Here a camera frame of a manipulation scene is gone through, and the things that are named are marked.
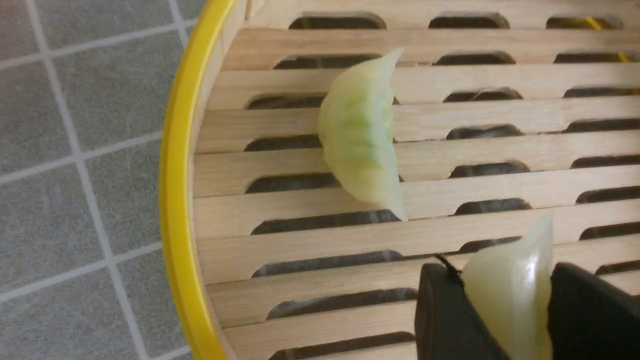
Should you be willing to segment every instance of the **grout line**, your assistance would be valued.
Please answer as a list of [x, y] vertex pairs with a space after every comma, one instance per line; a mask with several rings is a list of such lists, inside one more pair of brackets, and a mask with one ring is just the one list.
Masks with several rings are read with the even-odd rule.
[[183, 348], [179, 348], [177, 350], [174, 351], [170, 351], [164, 355], [160, 355], [158, 357], [153, 358], [153, 360], [172, 360], [175, 359], [176, 357], [179, 356], [183, 356], [186, 355], [188, 353], [191, 352], [191, 349], [188, 346], [185, 346]]
[[66, 158], [52, 161], [50, 163], [44, 163], [34, 167], [26, 168], [24, 170], [12, 172], [7, 175], [2, 175], [0, 176], [0, 185], [10, 183], [12, 181], [16, 181], [25, 177], [29, 177], [43, 171], [52, 170], [54, 168], [61, 167], [64, 165], [69, 165], [69, 164], [72, 164], [74, 161], [75, 159], [73, 156], [67, 156]]
[[[80, 157], [82, 157], [83, 160], [87, 160], [87, 159], [90, 159], [90, 158], [95, 158], [97, 156], [106, 155], [106, 154], [109, 154], [111, 152], [128, 149], [130, 147], [134, 147], [134, 146], [138, 146], [138, 145], [143, 145], [143, 144], [148, 143], [148, 142], [152, 142], [152, 141], [155, 141], [155, 140], [162, 139], [162, 133], [163, 133], [162, 131], [156, 131], [154, 133], [150, 133], [150, 134], [146, 134], [146, 135], [143, 135], [143, 136], [139, 136], [137, 138], [131, 138], [131, 139], [128, 139], [128, 140], [124, 140], [122, 142], [114, 143], [112, 145], [108, 145], [108, 146], [102, 147], [100, 149], [87, 151], [87, 152], [81, 154]], [[6, 184], [6, 183], [10, 183], [12, 181], [16, 181], [16, 180], [19, 180], [19, 179], [23, 179], [25, 177], [33, 176], [35, 174], [38, 174], [38, 173], [41, 173], [41, 172], [44, 172], [44, 171], [48, 171], [48, 170], [52, 170], [52, 169], [57, 168], [57, 167], [68, 165], [68, 164], [71, 164], [71, 163], [75, 162], [75, 160], [76, 160], [75, 156], [67, 156], [66, 158], [54, 160], [54, 161], [51, 161], [51, 162], [48, 162], [48, 163], [44, 163], [44, 164], [36, 165], [34, 167], [26, 168], [24, 170], [19, 170], [19, 171], [12, 172], [12, 173], [9, 173], [9, 174], [6, 174], [6, 175], [2, 175], [2, 176], [0, 176], [0, 185]]]
[[189, 37], [187, 36], [187, 27], [184, 24], [184, 19], [180, 14], [180, 8], [176, 0], [167, 0], [169, 2], [169, 8], [171, 9], [171, 15], [173, 17], [173, 23], [178, 27], [178, 35], [180, 35], [180, 41], [182, 47], [186, 49], [189, 44]]
[[[184, 22], [184, 25], [191, 26], [195, 22], [196, 21], [189, 20], [187, 22]], [[139, 30], [139, 31], [132, 31], [130, 33], [114, 35], [112, 37], [101, 38], [98, 40], [92, 40], [89, 42], [85, 42], [83, 44], [62, 47], [60, 49], [55, 49], [55, 50], [47, 49], [46, 51], [40, 54], [31, 54], [27, 56], [21, 56], [19, 58], [0, 61], [0, 70], [40, 61], [40, 60], [43, 60], [45, 57], [59, 58], [61, 56], [71, 55], [71, 54], [79, 53], [81, 51], [96, 49], [98, 47], [106, 47], [111, 45], [122, 44], [124, 42], [129, 42], [131, 40], [136, 40], [140, 38], [149, 37], [152, 35], [167, 33], [173, 30], [179, 31], [178, 25], [169, 24], [169, 25], [156, 26], [154, 28], [148, 28], [148, 29]]]
[[83, 159], [95, 158], [96, 156], [101, 156], [105, 154], [109, 154], [110, 152], [116, 152], [123, 149], [128, 149], [130, 147], [143, 145], [148, 142], [152, 142], [154, 140], [162, 139], [162, 131], [156, 131], [150, 134], [146, 134], [143, 136], [139, 136], [137, 138], [131, 138], [128, 140], [124, 140], [122, 142], [114, 143], [105, 147], [101, 147], [100, 149], [90, 150], [82, 154]]
[[189, 28], [191, 26], [196, 26], [196, 24], [198, 24], [198, 18], [184, 21], [184, 27], [185, 28]]
[[89, 178], [89, 171], [87, 170], [84, 159], [81, 156], [81, 149], [77, 138], [76, 129], [73, 125], [73, 121], [71, 119], [69, 109], [67, 107], [67, 102], [62, 92], [62, 87], [60, 85], [56, 69], [53, 65], [53, 61], [50, 57], [47, 56], [49, 54], [49, 47], [44, 35], [44, 30], [42, 29], [42, 23], [40, 22], [40, 17], [38, 14], [38, 9], [35, 5], [35, 0], [25, 0], [25, 2], [27, 10], [29, 12], [29, 18], [31, 19], [31, 25], [33, 26], [36, 43], [38, 44], [40, 53], [43, 54], [44, 57], [45, 68], [47, 70], [47, 75], [49, 76], [49, 81], [51, 82], [51, 90], [53, 91], [56, 102], [58, 103], [58, 108], [60, 110], [65, 128], [67, 130], [69, 143], [71, 144], [71, 150], [76, 160], [76, 166], [80, 175], [80, 180], [82, 182], [84, 195], [86, 196], [86, 200], [89, 206], [89, 212], [91, 213], [93, 224], [98, 234], [100, 247], [102, 248], [102, 252], [104, 253], [104, 260], [109, 269], [117, 299], [120, 303], [120, 307], [122, 308], [122, 313], [124, 314], [125, 321], [129, 326], [129, 332], [131, 333], [131, 337], [133, 339], [134, 346], [136, 347], [138, 357], [141, 360], [146, 360], [148, 359], [147, 351], [145, 350], [142, 335], [140, 334], [138, 324], [136, 323], [136, 319], [131, 308], [131, 303], [129, 302], [129, 298], [127, 297], [127, 292], [124, 287], [122, 277], [113, 259], [113, 253], [111, 251], [111, 246], [109, 245], [109, 238], [104, 228], [104, 224], [102, 223], [102, 219], [100, 217], [100, 209], [98, 208], [98, 202], [95, 198], [91, 180]]
[[124, 254], [115, 255], [115, 256], [113, 256], [113, 261], [115, 261], [116, 263], [121, 263], [121, 262], [124, 262], [124, 261], [128, 261], [128, 260], [137, 258], [138, 256], [150, 254], [150, 253], [152, 253], [154, 251], [158, 251], [160, 249], [162, 249], [162, 242], [161, 241], [159, 241], [157, 243], [153, 243], [151, 245], [139, 247], [139, 248], [137, 248], [135, 250], [131, 250], [129, 252], [125, 252]]
[[[143, 246], [135, 250], [131, 250], [125, 252], [124, 254], [116, 255], [113, 257], [115, 263], [122, 263], [124, 261], [132, 260], [137, 258], [138, 256], [142, 256], [145, 254], [149, 254], [154, 251], [158, 251], [162, 249], [162, 242], [159, 241], [157, 243], [153, 243], [151, 245]], [[37, 290], [42, 290], [48, 288], [49, 286], [59, 284], [61, 282], [71, 280], [75, 277], [82, 276], [84, 274], [89, 274], [90, 272], [94, 272], [96, 270], [100, 270], [107, 266], [106, 260], [96, 261], [95, 263], [89, 265], [83, 265], [79, 268], [75, 268], [73, 270], [69, 270], [68, 272], [63, 272], [62, 274], [58, 274], [52, 277], [48, 277], [46, 279], [41, 279], [36, 282], [33, 282], [29, 285], [25, 285], [21, 288], [17, 288], [14, 290], [10, 290], [6, 293], [0, 293], [0, 304], [9, 301], [11, 299], [15, 299], [16, 297], [28, 295]]]
[[0, 61], [0, 70], [8, 69], [14, 66], [25, 65], [42, 60], [41, 54], [31, 54], [27, 56], [21, 56], [19, 58], [13, 58], [9, 60]]
[[79, 277], [85, 274], [89, 274], [90, 272], [100, 270], [101, 268], [104, 268], [106, 265], [107, 265], [106, 261], [100, 260], [89, 265], [80, 266], [79, 268], [75, 268], [68, 272], [63, 272], [62, 274], [58, 274], [52, 277], [48, 277], [46, 279], [32, 282], [29, 285], [25, 285], [21, 288], [17, 288], [17, 289], [8, 291], [6, 293], [0, 294], [0, 304], [2, 304], [3, 302], [7, 302], [9, 300], [13, 300], [17, 297], [21, 297], [21, 296], [25, 296], [27, 294], [33, 293], [34, 291], [46, 289], [50, 286], [59, 284], [61, 282], [65, 282], [75, 277]]
[[120, 35], [114, 35], [112, 37], [102, 38], [98, 40], [92, 40], [83, 44], [71, 45], [68, 47], [63, 47], [57, 50], [51, 50], [49, 56], [51, 58], [58, 58], [60, 56], [70, 55], [74, 53], [79, 53], [81, 51], [86, 51], [90, 49], [95, 49], [97, 47], [106, 47], [111, 45], [122, 44], [124, 42], [129, 42], [132, 40], [137, 40], [145, 37], [149, 37], [152, 35], [158, 35], [162, 33], [167, 33], [169, 31], [176, 30], [177, 26], [175, 24], [156, 26], [154, 28], [133, 31], [130, 33], [124, 33]]

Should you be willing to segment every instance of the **gray tile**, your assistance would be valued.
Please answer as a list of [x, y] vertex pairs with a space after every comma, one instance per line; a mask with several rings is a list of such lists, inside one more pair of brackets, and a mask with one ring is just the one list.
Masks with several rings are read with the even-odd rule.
[[162, 250], [126, 261], [118, 267], [149, 356], [160, 356], [185, 346]]
[[161, 240], [158, 212], [160, 141], [86, 162], [114, 254]]
[[0, 304], [0, 359], [135, 360], [106, 269]]
[[166, 0], [36, 0], [49, 47], [170, 24]]
[[178, 0], [180, 14], [184, 20], [195, 19], [200, 16], [207, 0]]
[[23, 0], [0, 2], [0, 61], [38, 52]]
[[41, 63], [0, 71], [0, 149], [0, 176], [71, 153]]
[[0, 219], [0, 293], [102, 259], [75, 165], [0, 186]]
[[181, 56], [171, 31], [56, 59], [81, 147], [160, 130]]

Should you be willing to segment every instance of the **wooden slat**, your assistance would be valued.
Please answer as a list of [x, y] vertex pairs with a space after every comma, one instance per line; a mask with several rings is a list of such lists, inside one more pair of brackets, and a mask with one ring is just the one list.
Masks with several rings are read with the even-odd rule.
[[308, 360], [400, 360], [417, 358], [415, 342], [340, 352], [326, 356], [310, 357]]
[[[318, 109], [209, 111], [196, 152], [239, 152], [261, 138], [317, 133]], [[525, 134], [562, 131], [572, 122], [640, 117], [640, 97], [447, 102], [394, 106], [398, 142], [443, 140], [460, 127], [510, 124]]]
[[278, 350], [332, 343], [340, 340], [413, 333], [415, 302], [358, 307], [329, 313], [285, 318], [225, 330], [240, 360], [266, 360]]
[[[619, 284], [622, 290], [629, 292], [634, 290], [634, 286], [637, 286], [640, 272], [606, 275], [603, 278], [611, 283]], [[415, 302], [406, 301], [233, 327], [226, 329], [225, 334], [240, 359], [266, 360], [276, 351], [287, 348], [318, 345], [396, 331], [413, 333], [414, 318]], [[412, 359], [410, 356], [415, 357], [414, 343], [390, 345], [314, 359]]]
[[434, 63], [448, 54], [505, 52], [516, 63], [552, 63], [559, 53], [640, 50], [638, 31], [513, 29], [265, 30], [238, 33], [225, 70], [268, 70], [301, 55], [387, 54], [404, 47], [400, 61]]
[[[403, 183], [409, 219], [452, 215], [466, 202], [519, 198], [532, 208], [574, 204], [587, 191], [640, 185], [640, 166], [580, 168]], [[194, 199], [196, 238], [249, 235], [268, 220], [375, 210], [342, 188]]]
[[[451, 256], [451, 260], [456, 267], [462, 268], [471, 256]], [[555, 262], [574, 263], [590, 272], [595, 272], [602, 265], [637, 259], [640, 259], [640, 234], [554, 245]], [[209, 285], [207, 291], [222, 327], [233, 327], [264, 322], [269, 312], [285, 301], [394, 288], [416, 289], [420, 268], [426, 261], [430, 260], [396, 261], [258, 277]]]
[[601, 277], [631, 295], [640, 295], [640, 271], [620, 272]]
[[[342, 71], [222, 71], [209, 109], [243, 109], [266, 94], [323, 94]], [[392, 86], [401, 104], [441, 102], [453, 92], [503, 86], [517, 90], [524, 99], [553, 99], [576, 86], [639, 87], [640, 63], [399, 67]]]
[[[393, 250], [403, 256], [457, 251], [470, 241], [522, 236], [547, 209], [463, 215], [198, 241], [203, 282], [249, 279], [262, 265]], [[590, 227], [640, 222], [640, 200], [554, 209], [554, 241], [570, 243]]]
[[[447, 179], [462, 165], [519, 161], [530, 171], [564, 170], [580, 158], [640, 154], [640, 131], [476, 138], [396, 144], [405, 181]], [[262, 177], [329, 173], [322, 149], [295, 149], [195, 158], [194, 197], [239, 195]]]
[[426, 28], [432, 19], [445, 13], [500, 13], [512, 29], [544, 29], [547, 20], [558, 14], [573, 16], [604, 16], [613, 14], [622, 19], [625, 28], [639, 29], [640, 16], [631, 1], [581, 0], [270, 0], [252, 17], [252, 28], [288, 28], [301, 14], [373, 13], [388, 29]]

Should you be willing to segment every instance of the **dumpling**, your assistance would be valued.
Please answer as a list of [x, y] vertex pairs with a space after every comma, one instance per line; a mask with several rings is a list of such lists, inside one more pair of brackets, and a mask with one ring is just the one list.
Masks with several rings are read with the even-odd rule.
[[465, 293], [513, 360], [551, 360], [547, 330], [553, 271], [553, 214], [521, 240], [474, 254], [462, 270]]
[[404, 49], [345, 70], [320, 107], [324, 160], [354, 198], [407, 221], [393, 145], [391, 76]]

